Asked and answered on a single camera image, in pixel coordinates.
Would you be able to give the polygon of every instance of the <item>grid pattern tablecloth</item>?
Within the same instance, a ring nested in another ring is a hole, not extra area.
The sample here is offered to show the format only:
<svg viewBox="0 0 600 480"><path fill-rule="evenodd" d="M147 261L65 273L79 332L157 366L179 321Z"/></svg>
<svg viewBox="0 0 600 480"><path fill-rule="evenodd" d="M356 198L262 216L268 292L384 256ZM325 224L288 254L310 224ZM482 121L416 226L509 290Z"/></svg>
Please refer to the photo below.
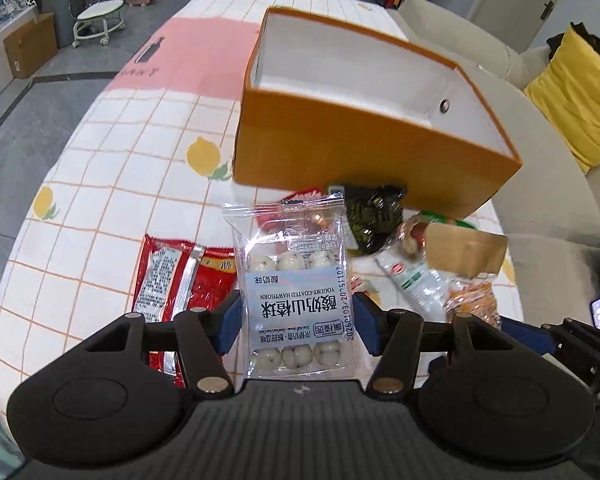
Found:
<svg viewBox="0 0 600 480"><path fill-rule="evenodd" d="M147 43L161 43L159 66L132 59L102 92L22 224L0 283L3 423L7 400L22 380L131 310L145 232L228 246L223 203L272 202L287 194L230 178L242 75L272 4L404 37L382 7L356 0L192 0L169 20ZM232 63L237 70L226 68ZM502 232L491 203L470 220ZM371 258L352 267L379 291L384 308L405 305ZM494 290L501 314L522 319L508 255ZM240 382L238 346L224 363ZM372 365L363 359L362 379Z"/></svg>

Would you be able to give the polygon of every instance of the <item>orange cardboard box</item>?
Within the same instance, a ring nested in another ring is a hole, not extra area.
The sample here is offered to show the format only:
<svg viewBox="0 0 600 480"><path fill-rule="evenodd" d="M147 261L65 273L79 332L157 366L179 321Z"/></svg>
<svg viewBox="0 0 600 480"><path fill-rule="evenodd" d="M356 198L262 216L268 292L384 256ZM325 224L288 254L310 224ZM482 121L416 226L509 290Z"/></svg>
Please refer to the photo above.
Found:
<svg viewBox="0 0 600 480"><path fill-rule="evenodd" d="M406 207L464 218L521 166L456 63L351 23L267 11L244 79L239 184L394 184Z"/></svg>
<svg viewBox="0 0 600 480"><path fill-rule="evenodd" d="M40 14L4 38L4 49L16 79L26 79L58 52L52 12Z"/></svg>

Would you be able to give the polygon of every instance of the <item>sofa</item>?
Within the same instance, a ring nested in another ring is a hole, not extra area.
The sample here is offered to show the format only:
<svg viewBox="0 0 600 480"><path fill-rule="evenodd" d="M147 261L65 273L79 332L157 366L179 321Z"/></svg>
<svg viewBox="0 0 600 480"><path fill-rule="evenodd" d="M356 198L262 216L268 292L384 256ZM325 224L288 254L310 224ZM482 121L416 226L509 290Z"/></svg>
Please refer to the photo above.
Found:
<svg viewBox="0 0 600 480"><path fill-rule="evenodd" d="M475 82L523 161L493 197L509 237L525 320L591 323L600 297L600 166L585 176L558 132L522 93L549 63L548 47L517 54L427 0L392 18L409 41L454 60Z"/></svg>

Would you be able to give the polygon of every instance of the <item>white stool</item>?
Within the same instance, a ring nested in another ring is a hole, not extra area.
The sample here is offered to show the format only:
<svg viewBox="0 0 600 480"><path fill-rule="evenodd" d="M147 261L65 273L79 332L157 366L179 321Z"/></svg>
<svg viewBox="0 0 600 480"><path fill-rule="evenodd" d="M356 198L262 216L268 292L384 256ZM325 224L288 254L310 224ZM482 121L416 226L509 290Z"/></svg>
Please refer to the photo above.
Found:
<svg viewBox="0 0 600 480"><path fill-rule="evenodd" d="M92 40L94 38L101 38L100 43L103 45L109 44L109 33L114 30L122 30L125 28L125 20L120 16L120 9L124 5L124 0L107 0L105 2L97 2L90 7L87 7L78 15L78 18L74 24L74 48L80 45L80 40ZM113 27L109 27L107 19L117 20ZM103 31L97 34L87 34L86 36L80 36L79 33L85 28L90 28L91 23L97 20L102 20Z"/></svg>

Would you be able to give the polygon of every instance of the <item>plastic wrapper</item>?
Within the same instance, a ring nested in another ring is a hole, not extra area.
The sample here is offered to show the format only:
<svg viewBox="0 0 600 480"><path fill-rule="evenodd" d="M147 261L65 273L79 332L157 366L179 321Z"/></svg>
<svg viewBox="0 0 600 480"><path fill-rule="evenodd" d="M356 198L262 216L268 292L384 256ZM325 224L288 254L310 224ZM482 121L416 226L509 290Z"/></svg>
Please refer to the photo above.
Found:
<svg viewBox="0 0 600 480"><path fill-rule="evenodd" d="M143 314L147 322L161 322L188 308L213 310L234 288L235 281L232 248L206 248L186 240L145 235L133 311ZM184 386L175 352L152 352L149 364Z"/></svg>
<svg viewBox="0 0 600 480"><path fill-rule="evenodd" d="M234 229L247 378L355 370L343 212L340 195L222 208Z"/></svg>
<svg viewBox="0 0 600 480"><path fill-rule="evenodd" d="M445 310L449 318L456 312L467 312L500 327L498 303L489 278L470 280L461 276L451 277Z"/></svg>
<svg viewBox="0 0 600 480"><path fill-rule="evenodd" d="M402 222L400 201L406 195L405 189L331 186L329 192L339 192L344 197L347 211L345 243L351 254L378 252Z"/></svg>
<svg viewBox="0 0 600 480"><path fill-rule="evenodd" d="M270 211L260 211L256 216L255 220L263 233L273 232L278 228L278 222L282 220L280 218L280 208L278 205L282 202L293 202L300 200L302 202L308 202L310 200L317 200L323 196L322 190L319 187L311 187L302 191L291 193L285 196L279 203L272 204Z"/></svg>
<svg viewBox="0 0 600 480"><path fill-rule="evenodd" d="M432 222L475 229L472 224L429 212L403 222L388 239L376 262L391 278L412 309L427 321L450 321L456 312L468 312L499 326L491 281L495 276L466 278L432 269L427 264L425 229Z"/></svg>
<svg viewBox="0 0 600 480"><path fill-rule="evenodd" d="M403 240L392 237L384 249L376 254L376 262L398 287L414 312L425 321L446 320L446 277L435 269L429 269L423 254L407 254Z"/></svg>

